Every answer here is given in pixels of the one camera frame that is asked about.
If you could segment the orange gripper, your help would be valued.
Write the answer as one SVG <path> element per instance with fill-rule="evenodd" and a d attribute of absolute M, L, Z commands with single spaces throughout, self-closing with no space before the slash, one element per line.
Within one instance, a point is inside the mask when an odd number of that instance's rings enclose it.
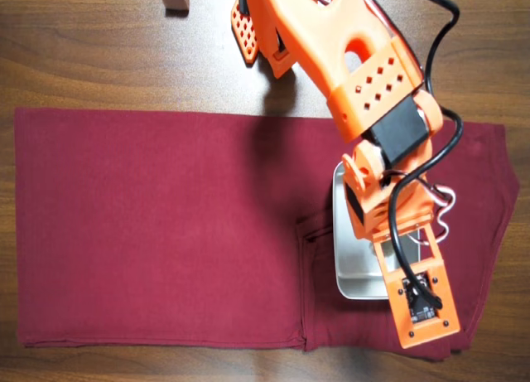
<path fill-rule="evenodd" d="M 397 175 L 390 176 L 379 147 L 369 141 L 359 142 L 352 154 L 342 156 L 344 195 L 354 236 L 372 242 L 390 239 L 389 202 L 394 187 L 405 172 L 411 172 L 432 154 L 428 141 L 397 165 Z M 399 234 L 411 233 L 434 219 L 434 201 L 426 188 L 414 181 L 397 195 L 396 221 Z"/>

